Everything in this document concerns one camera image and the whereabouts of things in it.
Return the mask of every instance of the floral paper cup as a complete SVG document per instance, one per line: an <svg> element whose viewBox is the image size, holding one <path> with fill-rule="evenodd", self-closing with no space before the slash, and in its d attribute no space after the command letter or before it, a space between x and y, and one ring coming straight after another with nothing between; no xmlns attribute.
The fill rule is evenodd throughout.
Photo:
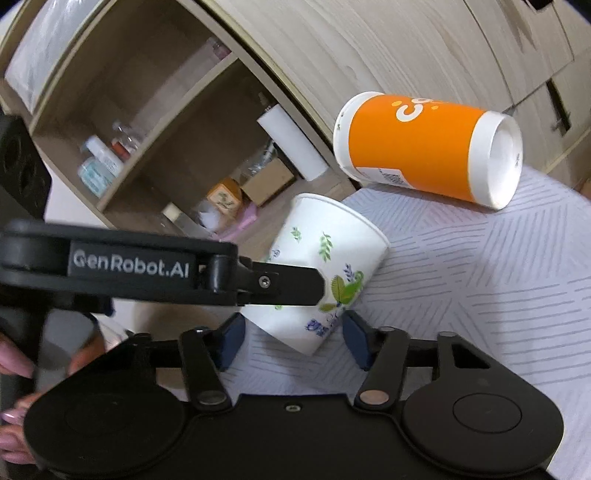
<svg viewBox="0 0 591 480"><path fill-rule="evenodd" d="M295 197L269 262L313 267L326 291L316 307L249 305L242 314L293 349L312 355L384 259L386 236L345 205L310 193Z"/></svg>

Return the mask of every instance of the black handle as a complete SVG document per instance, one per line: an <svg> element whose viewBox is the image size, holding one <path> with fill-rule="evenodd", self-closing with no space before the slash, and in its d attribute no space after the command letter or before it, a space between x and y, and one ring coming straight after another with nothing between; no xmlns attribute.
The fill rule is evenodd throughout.
<svg viewBox="0 0 591 480"><path fill-rule="evenodd" d="M570 130L572 126L570 123L570 114L564 108L564 103L562 102L562 97L560 96L560 92L556 88L556 84L554 80L550 79L546 82L546 87L548 89L548 94L550 95L550 100L552 100L552 106L556 111L556 115L558 116L558 122L556 122L556 129L562 128L563 135Z"/></svg>

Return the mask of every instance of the orange paper cup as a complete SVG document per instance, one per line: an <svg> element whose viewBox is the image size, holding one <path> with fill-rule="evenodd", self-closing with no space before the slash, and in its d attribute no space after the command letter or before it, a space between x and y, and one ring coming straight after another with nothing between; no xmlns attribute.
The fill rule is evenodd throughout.
<svg viewBox="0 0 591 480"><path fill-rule="evenodd" d="M521 131L502 113L428 98L360 93L335 125L335 156L349 177L438 193L495 210L513 198Z"/></svg>

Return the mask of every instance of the barcode label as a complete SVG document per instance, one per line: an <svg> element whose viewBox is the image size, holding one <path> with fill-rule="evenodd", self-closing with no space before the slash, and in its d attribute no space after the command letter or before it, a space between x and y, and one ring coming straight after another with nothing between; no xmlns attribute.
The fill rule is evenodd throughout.
<svg viewBox="0 0 591 480"><path fill-rule="evenodd" d="M405 189L414 189L412 185L407 182L400 170L394 168L358 168L359 172L363 174L368 180L377 181L378 183L385 183L387 185L394 185L395 187L403 187Z"/></svg>

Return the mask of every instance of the metal pin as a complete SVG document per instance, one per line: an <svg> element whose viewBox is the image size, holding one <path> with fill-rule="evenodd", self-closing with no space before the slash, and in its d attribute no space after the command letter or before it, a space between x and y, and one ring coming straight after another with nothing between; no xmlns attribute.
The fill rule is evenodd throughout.
<svg viewBox="0 0 591 480"><path fill-rule="evenodd" d="M261 278L259 278L259 285L261 288L269 288L271 286L271 279L266 275L263 275Z"/></svg>
<svg viewBox="0 0 591 480"><path fill-rule="evenodd" d="M197 396L197 400L201 405L208 407L222 404L226 401L228 396L219 390L206 390Z"/></svg>

